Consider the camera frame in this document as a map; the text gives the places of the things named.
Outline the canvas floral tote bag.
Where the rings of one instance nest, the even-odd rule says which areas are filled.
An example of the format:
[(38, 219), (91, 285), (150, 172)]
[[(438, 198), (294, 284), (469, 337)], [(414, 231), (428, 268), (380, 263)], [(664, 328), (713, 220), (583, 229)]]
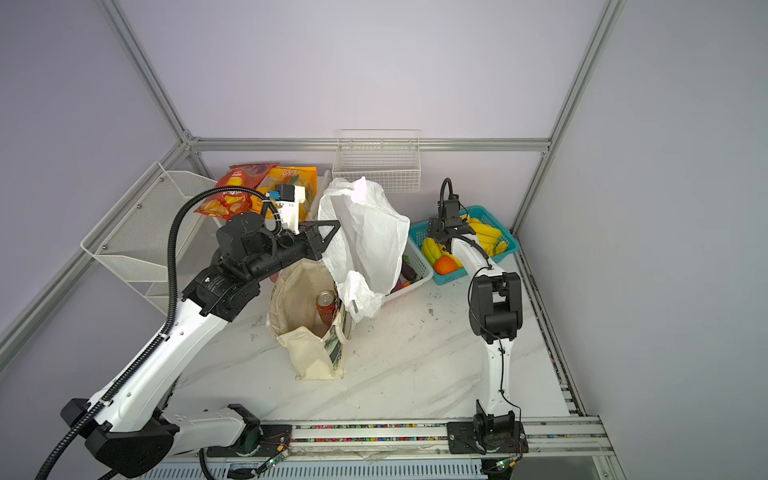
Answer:
[(344, 347), (354, 325), (345, 307), (334, 301), (334, 316), (325, 324), (318, 296), (336, 292), (326, 267), (301, 260), (282, 270), (272, 291), (267, 326), (284, 347), (299, 380), (340, 380), (344, 376)]

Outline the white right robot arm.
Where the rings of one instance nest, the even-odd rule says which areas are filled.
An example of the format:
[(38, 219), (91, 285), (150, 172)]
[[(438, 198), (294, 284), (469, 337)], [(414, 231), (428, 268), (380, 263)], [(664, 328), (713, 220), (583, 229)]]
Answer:
[(428, 221), (427, 237), (459, 259), (470, 283), (468, 319), (485, 348), (483, 394), (476, 401), (473, 433), (467, 446), (477, 452), (525, 452), (521, 408), (509, 399), (508, 370), (512, 346), (523, 326), (522, 283), (516, 272), (501, 268), (481, 246), (477, 226), (460, 213), (456, 195), (438, 201)]

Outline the white plastic grocery bag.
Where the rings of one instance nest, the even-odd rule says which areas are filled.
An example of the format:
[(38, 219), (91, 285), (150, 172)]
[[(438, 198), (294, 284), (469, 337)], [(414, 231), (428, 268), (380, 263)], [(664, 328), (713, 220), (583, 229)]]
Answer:
[(410, 220), (365, 178), (333, 179), (319, 200), (318, 218), (341, 224), (322, 262), (345, 309), (356, 322), (376, 317), (398, 281)]

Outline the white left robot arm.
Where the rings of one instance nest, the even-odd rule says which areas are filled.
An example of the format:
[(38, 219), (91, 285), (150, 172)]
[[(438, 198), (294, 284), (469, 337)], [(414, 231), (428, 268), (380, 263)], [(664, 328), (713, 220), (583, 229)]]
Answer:
[(321, 259), (341, 227), (337, 220), (302, 222), (297, 231), (267, 225), (262, 215), (246, 212), (219, 228), (210, 266), (184, 290), (171, 290), (159, 332), (104, 391), (63, 408), (62, 418), (113, 472), (136, 478), (168, 455), (258, 437), (259, 419), (241, 404), (177, 419), (163, 409), (183, 370), (259, 295), (261, 282), (302, 259)]

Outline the red Coke can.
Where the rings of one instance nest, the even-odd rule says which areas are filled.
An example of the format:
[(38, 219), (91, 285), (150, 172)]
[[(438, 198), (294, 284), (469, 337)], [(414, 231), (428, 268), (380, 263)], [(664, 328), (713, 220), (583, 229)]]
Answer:
[(317, 313), (326, 326), (331, 326), (336, 316), (337, 298), (332, 290), (323, 290), (316, 297)]

